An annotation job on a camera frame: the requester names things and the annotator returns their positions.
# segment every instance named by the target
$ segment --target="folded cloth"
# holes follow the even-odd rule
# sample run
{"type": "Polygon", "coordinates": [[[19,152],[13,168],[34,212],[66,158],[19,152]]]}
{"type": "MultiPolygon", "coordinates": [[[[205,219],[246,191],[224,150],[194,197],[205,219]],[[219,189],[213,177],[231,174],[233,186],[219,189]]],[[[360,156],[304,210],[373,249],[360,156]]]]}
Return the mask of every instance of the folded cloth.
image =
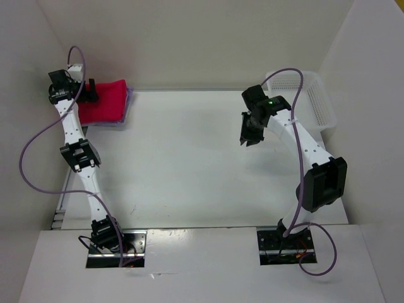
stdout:
{"type": "Polygon", "coordinates": [[[119,80],[112,83],[95,85],[98,100],[94,103],[78,104],[78,116],[82,125],[98,122],[117,122],[125,118],[126,111],[126,82],[119,80]]]}
{"type": "Polygon", "coordinates": [[[109,121],[99,121],[91,124],[82,124],[82,126],[109,126],[109,127],[117,127],[117,126],[123,126],[126,122],[126,118],[129,113],[129,108],[132,104],[134,93],[133,93],[133,88],[127,87],[126,88],[126,104],[125,104],[125,111],[124,111],[124,117],[120,121],[114,121],[114,122],[109,122],[109,121]]]}

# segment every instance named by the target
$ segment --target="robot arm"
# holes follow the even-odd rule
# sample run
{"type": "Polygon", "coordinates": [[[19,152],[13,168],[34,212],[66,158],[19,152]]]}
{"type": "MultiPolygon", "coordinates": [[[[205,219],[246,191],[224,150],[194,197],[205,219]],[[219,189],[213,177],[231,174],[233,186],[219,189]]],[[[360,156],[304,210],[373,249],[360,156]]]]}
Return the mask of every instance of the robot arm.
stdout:
{"type": "MultiPolygon", "coordinates": [[[[115,218],[107,215],[106,210],[94,196],[97,195],[102,200],[97,180],[97,170],[101,160],[96,149],[85,138],[78,117],[78,105],[73,104],[83,79],[82,68],[81,64],[75,64],[67,72],[61,69],[49,73],[52,81],[52,85],[49,87],[49,100],[61,117],[67,112],[62,120],[64,146],[60,148],[61,154],[72,171],[80,176],[85,190],[93,193],[87,194],[92,219],[92,242],[101,249],[106,247],[111,251],[116,251],[119,240],[112,220],[117,225],[122,240],[124,240],[124,234],[115,218]]],[[[89,84],[90,90],[82,89],[77,97],[77,102],[98,100],[94,80],[89,79],[89,84]]]]}
{"type": "MultiPolygon", "coordinates": [[[[308,222],[312,213],[324,205],[332,204],[342,196],[347,174],[347,163],[342,157],[334,159],[306,131],[299,121],[291,121],[289,103],[281,96],[268,98],[261,85],[248,88],[242,93],[249,112],[243,112],[240,142],[247,146],[264,140],[264,128],[268,127],[283,141],[293,155],[298,157],[297,143],[292,123],[299,133],[304,161],[303,204],[296,224],[308,222]]],[[[299,196],[300,185],[296,196],[299,196]]],[[[278,224],[279,229],[287,229],[292,223],[296,207],[293,207],[278,224]]],[[[305,227],[293,229],[296,234],[305,227]]]]}
{"type": "MultiPolygon", "coordinates": [[[[73,99],[64,99],[55,104],[60,116],[73,103],[73,99]]],[[[61,153],[71,169],[76,172],[83,182],[84,189],[96,194],[100,199],[102,195],[98,186],[97,170],[101,164],[100,158],[94,147],[88,142],[81,129],[78,117],[78,105],[74,104],[67,116],[62,120],[64,130],[64,147],[61,153]]],[[[91,220],[102,220],[107,216],[102,205],[94,196],[87,195],[91,210],[91,220]]]]}

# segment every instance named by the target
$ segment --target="red towel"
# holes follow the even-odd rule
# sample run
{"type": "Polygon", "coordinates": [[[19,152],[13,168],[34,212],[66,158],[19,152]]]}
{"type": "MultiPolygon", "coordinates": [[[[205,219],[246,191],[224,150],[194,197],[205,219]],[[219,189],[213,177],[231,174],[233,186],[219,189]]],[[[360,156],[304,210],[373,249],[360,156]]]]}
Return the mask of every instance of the red towel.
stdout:
{"type": "Polygon", "coordinates": [[[82,124],[91,124],[122,120],[126,103],[125,80],[96,84],[95,89],[98,94],[96,102],[78,104],[80,122],[82,124]]]}

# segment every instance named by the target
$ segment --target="plastic basket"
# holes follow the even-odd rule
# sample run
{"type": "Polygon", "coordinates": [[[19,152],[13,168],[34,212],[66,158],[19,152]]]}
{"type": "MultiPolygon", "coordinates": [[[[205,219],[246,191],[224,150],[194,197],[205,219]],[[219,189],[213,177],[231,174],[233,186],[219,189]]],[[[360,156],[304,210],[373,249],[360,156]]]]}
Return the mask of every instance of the plastic basket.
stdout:
{"type": "MultiPolygon", "coordinates": [[[[320,76],[312,71],[302,71],[303,89],[296,103],[295,115],[310,132],[322,131],[336,126],[336,117],[331,100],[320,76]]],[[[300,76],[295,71],[284,71],[266,82],[270,97],[283,96],[290,105],[300,84],[300,76]]]]}

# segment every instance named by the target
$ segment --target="wire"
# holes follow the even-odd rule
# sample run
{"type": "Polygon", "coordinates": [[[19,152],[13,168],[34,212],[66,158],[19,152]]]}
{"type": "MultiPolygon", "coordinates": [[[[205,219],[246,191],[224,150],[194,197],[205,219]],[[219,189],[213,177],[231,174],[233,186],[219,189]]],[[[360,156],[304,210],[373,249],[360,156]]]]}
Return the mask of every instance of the wire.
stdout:
{"type": "Polygon", "coordinates": [[[303,259],[308,257],[308,256],[313,255],[314,254],[313,252],[308,252],[308,253],[302,255],[299,258],[299,266],[300,266],[300,268],[302,269],[302,271],[304,273],[307,273],[308,275],[311,275],[311,276],[324,276],[324,275],[326,275],[327,273],[329,273],[334,268],[334,266],[336,264],[337,255],[338,255],[337,251],[336,251],[335,242],[334,242],[332,236],[330,235],[330,233],[324,227],[322,227],[320,224],[317,224],[317,223],[314,223],[314,222],[304,222],[304,223],[296,224],[295,227],[300,227],[300,226],[316,226],[319,229],[321,229],[327,235],[328,239],[330,240],[331,245],[333,246],[334,259],[333,259],[333,262],[330,265],[330,267],[328,269],[324,270],[323,272],[321,272],[321,273],[311,273],[310,271],[307,271],[306,269],[303,268],[303,266],[302,266],[303,259]]]}
{"type": "MultiPolygon", "coordinates": [[[[295,121],[295,107],[297,103],[297,99],[300,95],[300,92],[302,91],[303,88],[303,73],[297,69],[297,68],[283,68],[278,71],[275,71],[274,73],[270,74],[268,77],[265,78],[265,80],[261,83],[261,86],[263,86],[269,79],[274,77],[274,75],[282,73],[284,71],[295,71],[296,73],[299,74],[300,76],[300,84],[299,88],[297,89],[296,96],[293,100],[292,103],[292,110],[290,111],[290,120],[295,121]]],[[[299,132],[297,131],[296,123],[292,123],[293,131],[295,133],[295,138],[296,138],[296,145],[297,145],[297,154],[299,156],[299,169],[300,169],[300,190],[299,190],[299,198],[298,198],[298,203],[297,203],[297,208],[295,215],[292,219],[292,223],[290,224],[289,228],[283,233],[283,237],[286,238],[292,229],[294,228],[297,218],[299,217],[300,209],[302,208],[303,204],[303,192],[304,192],[304,166],[303,166],[303,153],[302,153],[302,145],[300,143],[300,138],[299,138],[299,132]]]]}
{"type": "Polygon", "coordinates": [[[299,242],[296,242],[296,254],[299,256],[299,251],[300,251],[300,245],[299,242]]]}
{"type": "Polygon", "coordinates": [[[306,243],[304,243],[304,241],[302,239],[300,239],[300,243],[304,246],[304,254],[307,252],[307,245],[306,243]]]}
{"type": "MultiPolygon", "coordinates": [[[[79,235],[79,236],[78,236],[78,240],[88,249],[88,251],[91,251],[91,247],[88,246],[88,245],[86,244],[86,242],[84,242],[83,239],[88,239],[88,240],[91,241],[91,238],[86,237],[86,236],[84,236],[84,235],[79,235]]],[[[93,249],[96,250],[98,253],[102,254],[102,252],[101,252],[97,247],[93,247],[93,249]]]]}
{"type": "Polygon", "coordinates": [[[132,262],[141,260],[141,259],[144,259],[144,257],[134,257],[134,258],[130,259],[129,261],[124,262],[122,264],[122,266],[120,266],[120,267],[126,267],[127,265],[131,264],[132,262]]]}
{"type": "Polygon", "coordinates": [[[271,262],[273,262],[274,260],[278,259],[278,258],[281,256],[282,251],[283,251],[283,242],[281,242],[280,245],[279,245],[279,252],[278,252],[278,254],[277,254],[273,259],[270,259],[270,257],[269,257],[268,254],[266,253],[266,249],[265,249],[264,252],[265,252],[265,256],[266,256],[266,258],[267,258],[267,260],[268,260],[268,263],[271,263],[271,262]]]}
{"type": "Polygon", "coordinates": [[[127,245],[128,245],[128,252],[131,250],[130,247],[132,247],[133,252],[136,254],[136,248],[135,248],[135,246],[134,246],[132,243],[130,243],[130,242],[128,242],[127,245]]]}
{"type": "MultiPolygon", "coordinates": [[[[300,76],[299,88],[297,89],[296,96],[295,96],[295,98],[294,98],[294,100],[293,100],[293,103],[292,103],[292,110],[290,111],[290,120],[291,120],[291,121],[294,121],[294,120],[295,120],[295,106],[296,106],[296,103],[297,103],[297,99],[298,99],[298,97],[299,97],[299,95],[300,95],[300,93],[301,93],[301,91],[302,91],[302,89],[303,89],[303,79],[304,79],[304,77],[303,77],[302,71],[299,70],[299,69],[297,69],[297,68],[283,68],[283,69],[280,69],[280,70],[275,71],[274,73],[270,74],[268,77],[266,77],[265,80],[261,83],[261,86],[263,86],[269,79],[271,79],[272,77],[274,77],[274,75],[279,74],[279,73],[282,73],[282,72],[284,72],[284,71],[295,71],[295,72],[298,73],[299,76],[300,76]]],[[[301,143],[300,143],[299,132],[297,131],[296,123],[292,123],[292,127],[293,127],[293,131],[294,131],[295,138],[296,138],[297,154],[298,154],[298,156],[299,156],[300,190],[299,190],[299,198],[298,198],[298,203],[297,203],[297,208],[296,208],[295,215],[294,215],[294,217],[293,217],[293,219],[292,219],[292,222],[290,223],[289,228],[283,233],[283,237],[284,237],[284,238],[288,237],[289,234],[290,234],[290,232],[291,232],[293,229],[295,229],[295,228],[297,228],[297,227],[300,227],[300,226],[310,226],[310,225],[313,225],[313,226],[316,226],[316,227],[320,228],[320,229],[327,235],[327,237],[330,239],[331,244],[332,244],[332,246],[333,246],[333,250],[334,250],[334,260],[333,260],[331,266],[330,266],[327,270],[323,271],[322,273],[311,273],[310,271],[305,270],[305,269],[303,268],[303,266],[302,266],[302,261],[303,261],[303,259],[306,258],[307,256],[313,254],[312,252],[306,253],[305,255],[303,255],[303,256],[301,256],[301,257],[299,258],[299,266],[300,266],[300,268],[302,269],[302,271],[303,271],[304,273],[307,273],[308,275],[311,275],[311,276],[323,276],[323,275],[326,275],[327,273],[329,273],[329,272],[334,268],[334,266],[335,266],[336,259],[337,259],[336,246],[335,246],[334,240],[333,240],[333,238],[331,237],[331,235],[330,235],[330,234],[327,232],[327,230],[326,230],[324,227],[322,227],[320,224],[317,224],[317,223],[314,223],[314,222],[304,222],[304,223],[296,224],[297,218],[299,217],[300,209],[302,208],[302,204],[303,204],[303,192],[304,192],[304,191],[303,191],[303,189],[304,189],[304,165],[303,165],[302,145],[301,145],[301,143]]]]}
{"type": "Polygon", "coordinates": [[[89,194],[92,195],[95,199],[98,200],[98,202],[102,205],[102,207],[105,209],[105,212],[107,213],[108,217],[110,218],[111,222],[112,222],[112,226],[115,229],[115,232],[117,234],[117,238],[118,238],[118,243],[119,243],[119,253],[120,253],[120,258],[119,258],[119,267],[122,267],[123,265],[123,246],[122,246],[122,237],[121,237],[121,233],[119,231],[119,228],[117,226],[117,224],[115,223],[114,217],[111,215],[110,211],[108,210],[107,206],[105,205],[105,203],[100,199],[100,197],[98,197],[95,193],[92,193],[91,191],[85,191],[85,190],[81,190],[81,189],[75,189],[75,190],[70,190],[70,191],[48,191],[46,189],[41,189],[35,185],[33,185],[26,177],[24,170],[23,170],[23,159],[24,159],[24,154],[27,150],[27,148],[31,145],[31,143],[38,138],[41,134],[43,134],[44,132],[46,132],[48,129],[50,129],[52,126],[56,125],[57,123],[61,122],[68,114],[68,112],[73,108],[74,104],[76,103],[78,97],[80,96],[80,93],[84,87],[84,82],[85,82],[85,78],[86,78],[86,61],[83,55],[83,52],[81,51],[81,49],[74,45],[72,47],[70,47],[69,50],[69,54],[68,54],[68,65],[70,65],[70,56],[71,56],[71,52],[73,51],[73,49],[76,49],[81,56],[81,60],[83,61],[83,79],[81,80],[80,83],[80,87],[77,91],[76,96],[73,99],[73,102],[71,103],[71,105],[68,107],[67,111],[55,122],[51,123],[50,125],[46,126],[45,128],[43,128],[42,130],[40,130],[37,134],[35,134],[31,139],[28,140],[28,142],[25,144],[25,146],[23,147],[22,151],[21,151],[21,155],[20,155],[20,160],[18,162],[18,168],[20,170],[20,174],[21,177],[23,178],[24,182],[27,183],[32,189],[40,192],[40,193],[44,193],[44,194],[73,194],[73,193],[83,193],[83,194],[89,194]]]}

